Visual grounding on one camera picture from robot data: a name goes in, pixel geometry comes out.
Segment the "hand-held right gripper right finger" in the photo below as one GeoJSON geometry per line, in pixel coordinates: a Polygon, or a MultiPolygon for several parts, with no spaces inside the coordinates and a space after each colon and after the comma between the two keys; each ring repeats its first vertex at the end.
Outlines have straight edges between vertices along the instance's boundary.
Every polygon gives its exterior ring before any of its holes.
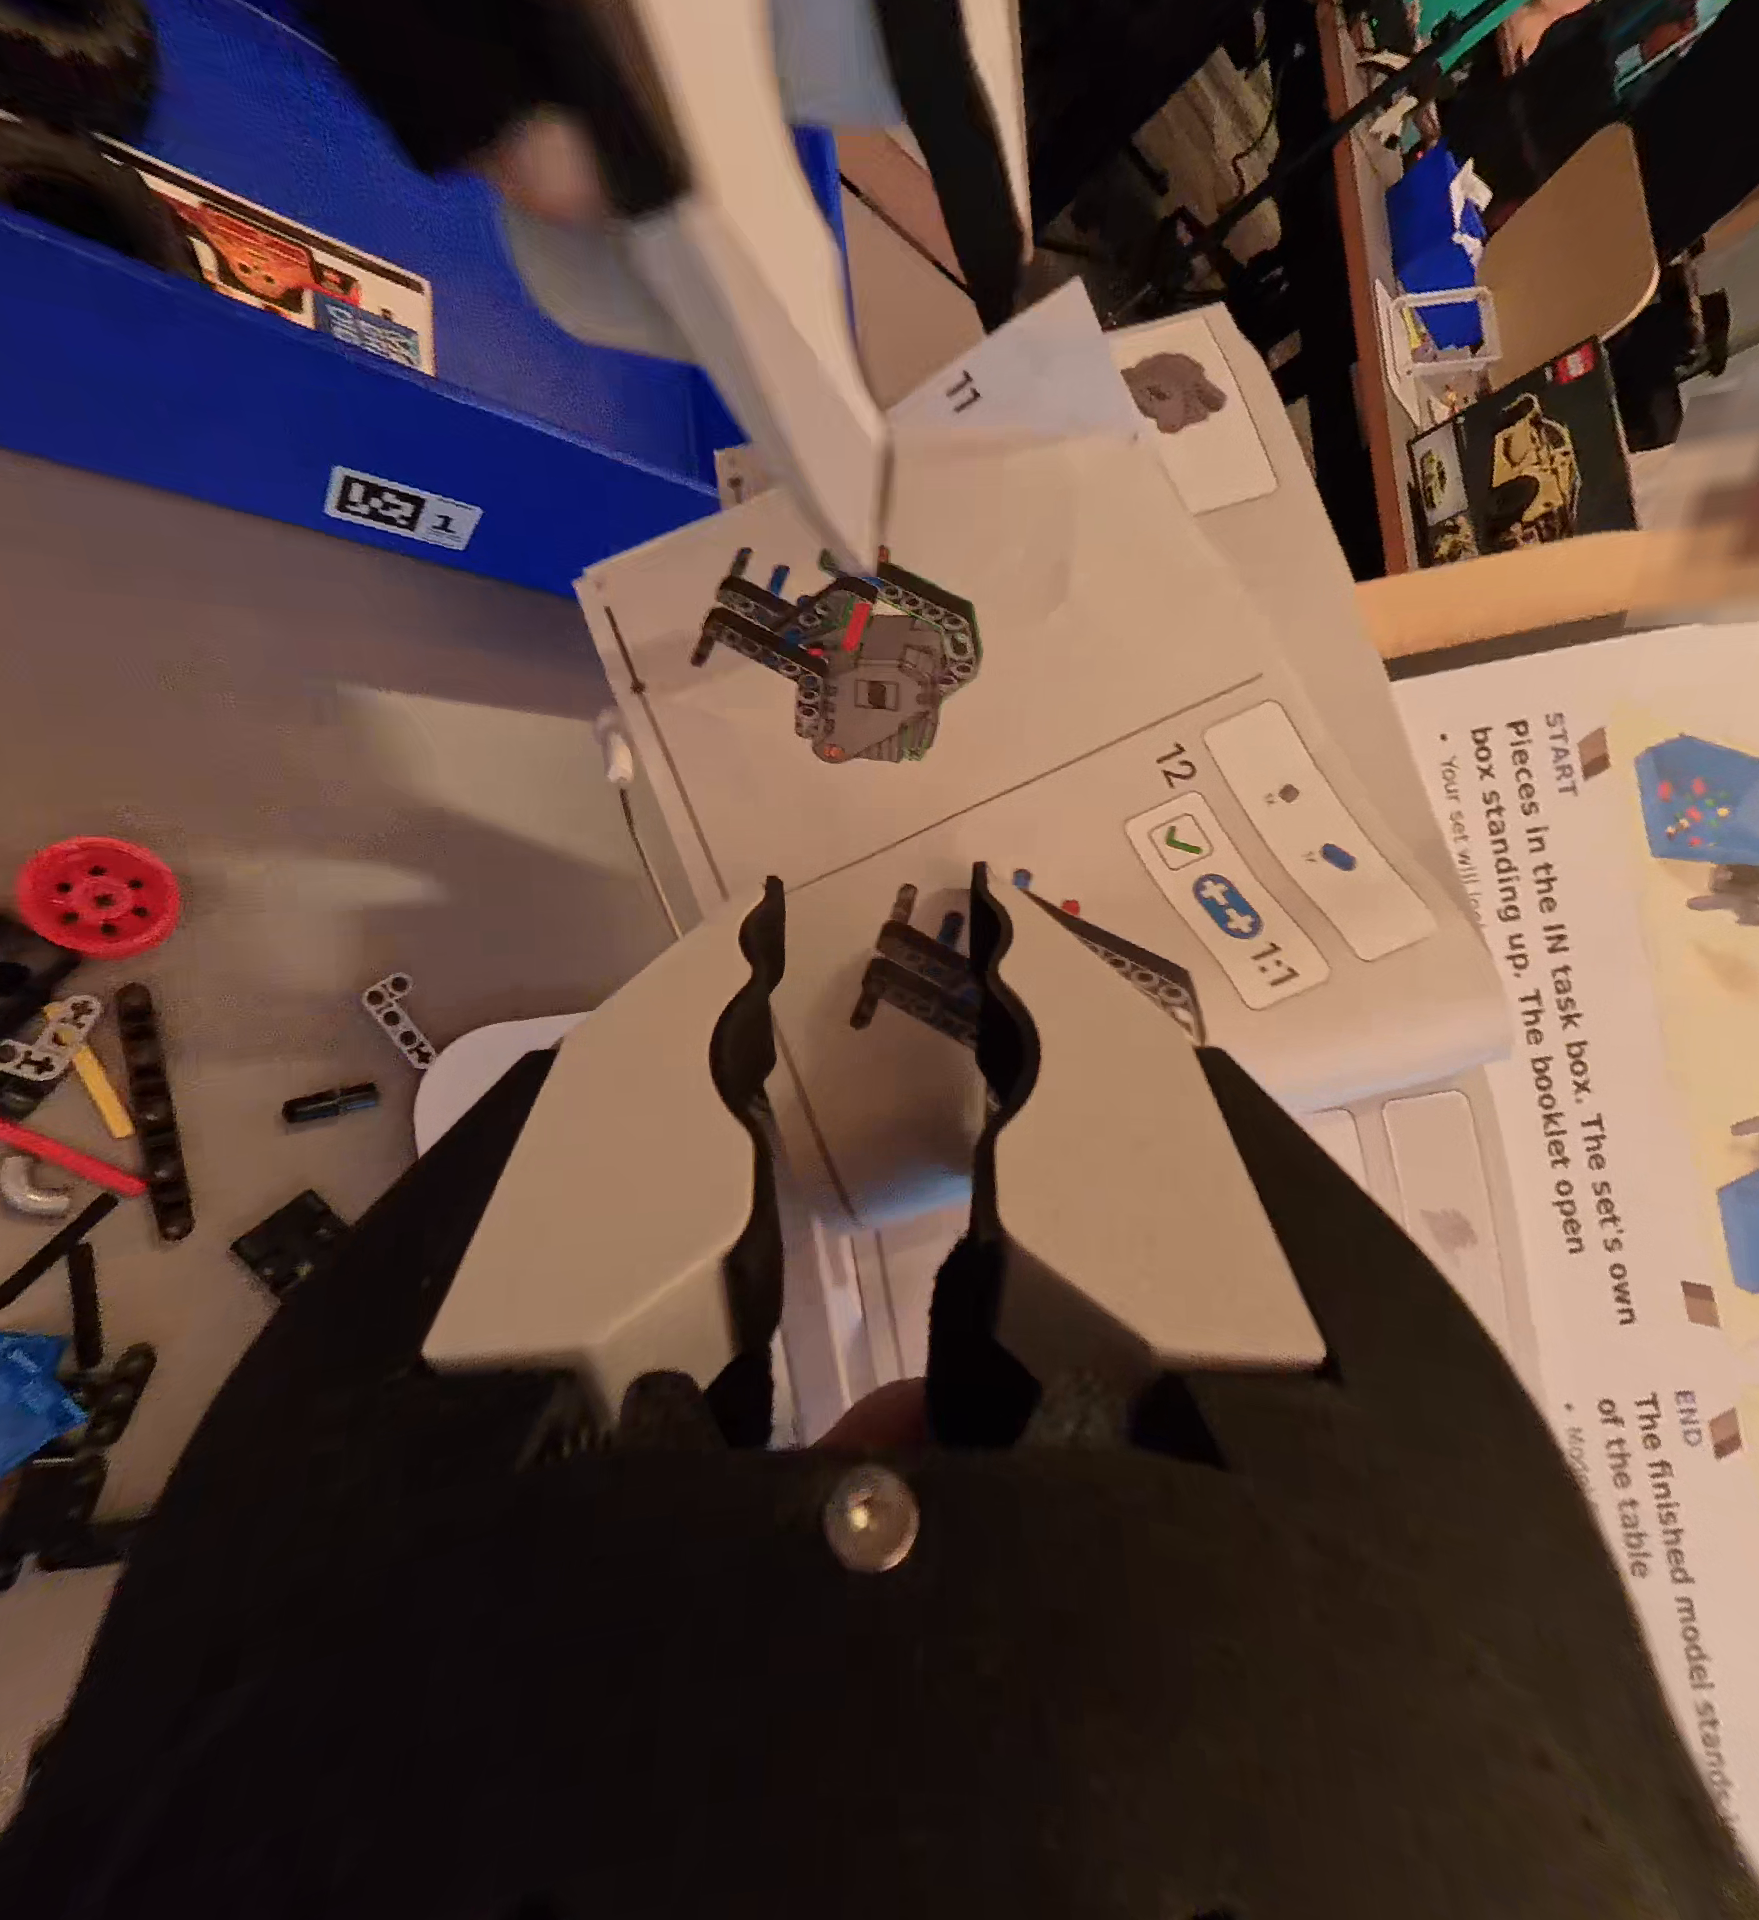
{"type": "Polygon", "coordinates": [[[968,881],[985,1087],[930,1322],[941,1449],[1217,1449],[1193,1380],[1324,1338],[1180,1036],[985,862],[968,881]]]}

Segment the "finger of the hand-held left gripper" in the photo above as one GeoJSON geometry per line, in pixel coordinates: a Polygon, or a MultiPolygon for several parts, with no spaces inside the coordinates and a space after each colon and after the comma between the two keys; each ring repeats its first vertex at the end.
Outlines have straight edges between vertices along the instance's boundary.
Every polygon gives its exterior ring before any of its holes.
{"type": "Polygon", "coordinates": [[[902,121],[932,178],[961,285],[990,336],[1007,326],[1030,252],[1029,187],[1014,148],[1023,108],[986,85],[985,5],[880,2],[878,33],[902,121]]]}
{"type": "Polygon", "coordinates": [[[637,44],[686,167],[628,254],[833,552],[883,540],[892,431],[868,388],[830,238],[782,118],[770,8],[637,2],[637,44]]]}

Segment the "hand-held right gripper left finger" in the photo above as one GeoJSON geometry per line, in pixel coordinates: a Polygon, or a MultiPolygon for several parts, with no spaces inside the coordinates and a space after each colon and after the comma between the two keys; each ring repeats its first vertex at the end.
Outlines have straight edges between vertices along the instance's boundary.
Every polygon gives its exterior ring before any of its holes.
{"type": "Polygon", "coordinates": [[[556,1046],[426,1363],[549,1363],[603,1414],[678,1373],[728,1445],[770,1445],[784,1257],[767,1086],[784,930],[768,878],[556,1046]]]}

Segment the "wooden work desk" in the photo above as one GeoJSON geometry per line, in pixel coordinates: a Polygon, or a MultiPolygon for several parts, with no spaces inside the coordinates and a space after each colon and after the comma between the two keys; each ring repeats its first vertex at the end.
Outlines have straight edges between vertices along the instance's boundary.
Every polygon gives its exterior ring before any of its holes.
{"type": "Polygon", "coordinates": [[[1387,329],[1390,304],[1399,288],[1392,268],[1386,191],[1399,171],[1399,159],[1367,132],[1347,132],[1330,161],[1356,332],[1356,406],[1372,468],[1386,575],[1416,571],[1420,563],[1408,459],[1417,422],[1394,388],[1394,340],[1387,329]]]}

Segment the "printed task sheet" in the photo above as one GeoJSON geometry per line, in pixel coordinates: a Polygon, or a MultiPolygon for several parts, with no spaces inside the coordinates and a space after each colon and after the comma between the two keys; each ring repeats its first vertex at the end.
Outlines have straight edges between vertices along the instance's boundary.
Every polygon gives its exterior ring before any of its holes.
{"type": "Polygon", "coordinates": [[[1759,619],[1397,703],[1506,977],[1538,1396],[1759,1870],[1759,619]]]}

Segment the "grey desk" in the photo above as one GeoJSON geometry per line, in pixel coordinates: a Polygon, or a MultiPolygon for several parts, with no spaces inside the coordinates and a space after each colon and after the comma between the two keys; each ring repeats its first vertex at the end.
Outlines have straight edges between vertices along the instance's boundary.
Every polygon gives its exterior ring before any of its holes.
{"type": "Polygon", "coordinates": [[[393,1294],[463,1225],[412,1159],[358,992],[416,974],[433,1038],[583,1010],[664,919],[601,775],[581,615],[0,454],[0,896],[104,833],[179,878],[179,930],[90,966],[151,992],[195,1223],[99,1223],[102,1335],[157,1366],[108,1451],[120,1568],[0,1598],[0,1916],[559,1916],[512,1749],[583,1764],[551,1699],[458,1700],[559,1451],[549,1373],[433,1380],[393,1294]],[[283,1104],[372,1084],[375,1112],[283,1104]],[[314,1188],[348,1223],[283,1303],[227,1252],[314,1188]]]}

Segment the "white stand base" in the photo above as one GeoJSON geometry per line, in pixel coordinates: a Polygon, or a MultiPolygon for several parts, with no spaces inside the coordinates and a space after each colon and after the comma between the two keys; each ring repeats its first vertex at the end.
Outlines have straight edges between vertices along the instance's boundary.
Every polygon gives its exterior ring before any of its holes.
{"type": "Polygon", "coordinates": [[[414,1154],[421,1158],[522,1057],[551,1051],[586,1014],[495,1021],[470,1029],[441,1047],[417,1080],[412,1104],[414,1154]]]}

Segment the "black toy tyre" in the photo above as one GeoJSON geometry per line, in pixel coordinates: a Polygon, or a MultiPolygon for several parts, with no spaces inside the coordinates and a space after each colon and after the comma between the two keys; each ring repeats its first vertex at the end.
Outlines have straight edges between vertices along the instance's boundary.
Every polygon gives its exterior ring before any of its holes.
{"type": "Polygon", "coordinates": [[[0,118],[0,206],[176,278],[203,283],[172,206],[134,167],[74,132],[0,118]]]}
{"type": "Polygon", "coordinates": [[[157,66],[141,2],[0,2],[0,90],[139,98],[157,66]]]}

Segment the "pile of black toy beams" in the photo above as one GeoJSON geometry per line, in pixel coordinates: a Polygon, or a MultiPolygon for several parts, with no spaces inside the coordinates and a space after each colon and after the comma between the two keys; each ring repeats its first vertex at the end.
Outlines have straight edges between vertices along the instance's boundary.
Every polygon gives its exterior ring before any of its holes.
{"type": "MultiPolygon", "coordinates": [[[[166,1046],[149,991],[120,987],[115,995],[124,1107],[143,1163],[145,1198],[167,1241],[193,1227],[184,1152],[177,1142],[166,1046]]],[[[107,1452],[123,1437],[156,1372],[151,1346],[128,1346],[115,1361],[102,1356],[96,1255],[90,1242],[115,1192],[101,1190],[0,1287],[7,1303],[19,1299],[53,1266],[69,1283],[73,1334],[66,1360],[50,1360],[50,1387],[79,1407],[74,1428],[59,1428],[47,1445],[0,1476],[0,1594],[9,1592],[28,1564],[43,1572],[102,1568],[123,1558],[130,1524],[99,1524],[107,1452]]]]}

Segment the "instruction booklet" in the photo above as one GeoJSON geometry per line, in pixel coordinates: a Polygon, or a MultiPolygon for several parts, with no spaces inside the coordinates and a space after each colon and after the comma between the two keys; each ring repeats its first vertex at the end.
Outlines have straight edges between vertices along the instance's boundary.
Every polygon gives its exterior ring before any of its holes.
{"type": "Polygon", "coordinates": [[[1023,890],[1225,1050],[1517,1354],[1484,1063],[1506,1010],[1357,589],[1226,323],[1105,336],[1079,286],[894,416],[892,546],[780,491],[592,567],[578,605],[702,906],[786,890],[772,1109],[801,1205],[957,1221],[986,1094],[880,926],[1023,890]]]}

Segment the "blue plastic bin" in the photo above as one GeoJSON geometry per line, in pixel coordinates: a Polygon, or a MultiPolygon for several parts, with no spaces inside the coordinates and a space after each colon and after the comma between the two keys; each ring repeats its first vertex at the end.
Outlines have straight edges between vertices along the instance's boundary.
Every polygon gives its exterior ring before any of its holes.
{"type": "Polygon", "coordinates": [[[428,278],[437,373],[0,209],[0,450],[520,589],[736,501],[694,367],[578,343],[479,179],[429,179],[291,5],[149,5],[124,142],[428,278]]]}

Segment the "red toy axle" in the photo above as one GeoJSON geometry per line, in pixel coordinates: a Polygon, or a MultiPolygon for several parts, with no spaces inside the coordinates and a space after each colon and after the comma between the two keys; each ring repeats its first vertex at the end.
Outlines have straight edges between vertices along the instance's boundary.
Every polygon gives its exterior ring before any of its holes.
{"type": "Polygon", "coordinates": [[[120,1198],[139,1198],[148,1192],[148,1180],[139,1175],[101,1159],[60,1140],[50,1140],[21,1123],[0,1116],[0,1145],[14,1154],[23,1154],[37,1163],[56,1167],[80,1183],[112,1192],[120,1198]]]}

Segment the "red toy wheel rim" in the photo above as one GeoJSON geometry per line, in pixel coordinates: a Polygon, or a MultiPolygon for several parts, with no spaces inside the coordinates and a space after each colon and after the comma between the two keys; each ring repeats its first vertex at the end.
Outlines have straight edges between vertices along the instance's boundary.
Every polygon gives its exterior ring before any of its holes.
{"type": "Polygon", "coordinates": [[[76,836],[32,851],[9,896],[17,919],[38,938],[99,961],[162,946],[184,904],[176,875],[156,854],[111,836],[76,836]]]}

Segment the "small dark carton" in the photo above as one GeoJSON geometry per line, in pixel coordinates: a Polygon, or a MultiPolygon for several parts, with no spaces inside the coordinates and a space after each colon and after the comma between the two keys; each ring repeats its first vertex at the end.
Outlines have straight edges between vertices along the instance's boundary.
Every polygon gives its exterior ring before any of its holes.
{"type": "Polygon", "coordinates": [[[1598,342],[1471,401],[1405,452],[1422,567],[1640,525],[1612,365],[1598,342]]]}

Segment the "pale booklet stand board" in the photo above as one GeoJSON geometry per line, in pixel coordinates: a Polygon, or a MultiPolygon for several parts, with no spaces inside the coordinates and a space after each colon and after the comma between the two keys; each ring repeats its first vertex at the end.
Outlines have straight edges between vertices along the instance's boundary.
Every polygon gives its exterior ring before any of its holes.
{"type": "Polygon", "coordinates": [[[1586,536],[1357,588],[1381,660],[1622,617],[1673,625],[1759,611],[1759,521],[1586,536]]]}

